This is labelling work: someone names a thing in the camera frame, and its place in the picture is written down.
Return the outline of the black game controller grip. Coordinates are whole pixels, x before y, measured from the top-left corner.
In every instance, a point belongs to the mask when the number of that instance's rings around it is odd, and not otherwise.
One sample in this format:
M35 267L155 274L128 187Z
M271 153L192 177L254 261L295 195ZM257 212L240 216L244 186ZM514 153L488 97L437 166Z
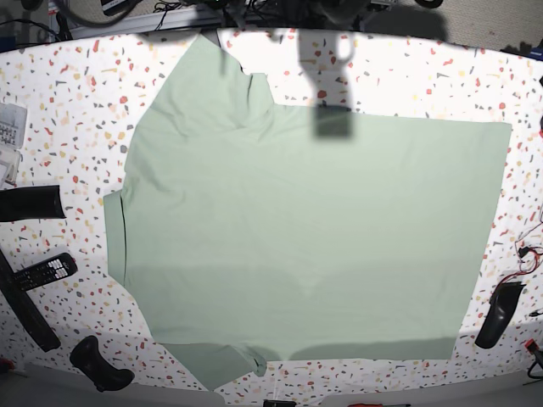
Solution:
M101 354L98 338L87 336L71 351L70 363L94 384L99 392L119 391L132 383L135 375L128 369L117 369Z

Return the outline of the clear plastic parts box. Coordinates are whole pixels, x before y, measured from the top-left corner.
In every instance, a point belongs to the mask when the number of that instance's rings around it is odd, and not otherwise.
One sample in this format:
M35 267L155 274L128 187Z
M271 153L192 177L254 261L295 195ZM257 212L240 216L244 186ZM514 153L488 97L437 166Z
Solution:
M1 103L1 186L14 185L25 142L27 110L12 103Z

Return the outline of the long black bar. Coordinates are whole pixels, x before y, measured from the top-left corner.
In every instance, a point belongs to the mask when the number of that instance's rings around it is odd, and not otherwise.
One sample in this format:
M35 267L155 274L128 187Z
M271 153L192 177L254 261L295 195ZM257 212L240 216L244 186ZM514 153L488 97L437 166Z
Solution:
M1 292L25 331L43 352L60 347L61 343L26 292L15 282L14 272L1 254Z

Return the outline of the black TV remote control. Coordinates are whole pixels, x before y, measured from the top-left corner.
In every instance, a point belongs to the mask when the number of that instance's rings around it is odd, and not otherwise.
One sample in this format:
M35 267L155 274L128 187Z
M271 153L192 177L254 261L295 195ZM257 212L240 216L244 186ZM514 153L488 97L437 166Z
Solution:
M71 255L62 253L15 272L14 280L19 289L27 292L73 276L77 271Z

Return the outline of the light green T-shirt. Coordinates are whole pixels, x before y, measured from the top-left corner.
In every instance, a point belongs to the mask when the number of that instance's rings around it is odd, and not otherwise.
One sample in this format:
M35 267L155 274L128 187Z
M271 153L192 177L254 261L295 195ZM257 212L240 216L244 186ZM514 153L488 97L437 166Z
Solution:
M104 198L109 274L209 389L271 361L449 359L511 133L281 105L198 36Z

